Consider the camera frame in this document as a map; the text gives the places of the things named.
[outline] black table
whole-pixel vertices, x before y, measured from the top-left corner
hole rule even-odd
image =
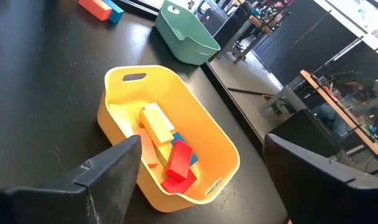
[[[136,188],[126,223],[281,223],[264,163],[199,67],[178,62],[154,22],[100,22],[75,1],[0,0],[0,187],[60,177],[110,147],[96,122],[104,74],[158,64],[179,74],[235,143],[241,168],[212,203],[154,210]]]

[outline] yellow plastic bin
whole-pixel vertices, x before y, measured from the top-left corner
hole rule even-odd
[[[239,154],[180,77],[158,65],[116,67],[106,73],[104,83],[97,117],[113,145],[132,135],[127,124],[140,126],[144,105],[157,102],[199,159],[191,167],[196,182],[185,194],[170,194],[160,185],[166,178],[163,166],[151,169],[142,158],[137,184],[150,204],[174,212],[212,202],[239,169]]]

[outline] bin handle cutout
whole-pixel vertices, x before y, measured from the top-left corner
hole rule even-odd
[[[218,185],[222,182],[222,180],[224,179],[225,177],[221,177],[219,178],[218,180],[216,180],[214,182],[214,184],[206,191],[205,195],[208,195],[210,193],[212,193],[215,189],[217,189]]]
[[[173,7],[173,6],[169,6],[167,8],[167,10],[170,11],[170,12],[172,12],[172,13],[174,13],[174,14],[176,14],[176,15],[178,15],[179,12],[180,12],[179,9],[177,9],[176,7]]]
[[[134,80],[141,80],[146,77],[146,73],[137,73],[137,74],[128,74],[123,76],[122,81],[123,82],[129,82]]]

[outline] teal plastic bin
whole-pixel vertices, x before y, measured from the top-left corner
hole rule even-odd
[[[174,56],[184,63],[201,65],[221,49],[195,15],[167,0],[156,18],[156,28]]]

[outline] blue block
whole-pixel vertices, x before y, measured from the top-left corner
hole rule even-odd
[[[174,139],[171,141],[171,144],[174,145],[176,141],[181,140],[182,142],[186,143],[185,140],[183,140],[182,136],[179,133],[175,133],[172,135]]]
[[[122,14],[124,13],[124,10],[122,10],[119,6],[117,6],[112,0],[103,0],[110,8],[112,8],[112,11],[110,12],[109,20],[112,23],[118,23],[122,17]]]
[[[171,144],[174,145],[176,141],[181,140],[182,142],[186,143],[185,140],[183,140],[182,136],[179,133],[175,133],[172,135],[174,139],[171,141]],[[191,155],[190,158],[190,165],[192,166],[195,162],[197,162],[199,159],[197,159],[197,156],[195,153]]]
[[[195,153],[192,153],[191,158],[190,158],[190,165],[192,166],[198,160],[199,159],[197,159],[197,156],[195,155]]]

